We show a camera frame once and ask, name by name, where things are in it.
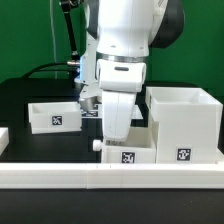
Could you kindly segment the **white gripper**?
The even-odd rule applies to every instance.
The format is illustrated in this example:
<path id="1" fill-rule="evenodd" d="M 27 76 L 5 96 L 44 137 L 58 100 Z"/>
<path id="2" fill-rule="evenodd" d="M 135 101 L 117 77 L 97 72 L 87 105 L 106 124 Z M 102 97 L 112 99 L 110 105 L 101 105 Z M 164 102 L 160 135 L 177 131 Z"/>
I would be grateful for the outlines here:
<path id="1" fill-rule="evenodd" d="M 102 90 L 102 130 L 105 140 L 127 139 L 136 95 L 146 76 L 145 63 L 97 61 L 97 78 Z"/>

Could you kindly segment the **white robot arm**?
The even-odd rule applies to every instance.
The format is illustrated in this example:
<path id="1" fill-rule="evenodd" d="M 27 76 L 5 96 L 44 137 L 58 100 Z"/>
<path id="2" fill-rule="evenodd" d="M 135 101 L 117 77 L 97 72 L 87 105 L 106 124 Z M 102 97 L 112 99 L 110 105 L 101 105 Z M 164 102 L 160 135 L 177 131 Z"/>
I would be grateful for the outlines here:
<path id="1" fill-rule="evenodd" d="M 86 50 L 78 80 L 102 92 L 102 131 L 127 139 L 150 48 L 166 48 L 183 32 L 182 0 L 80 0 Z"/>

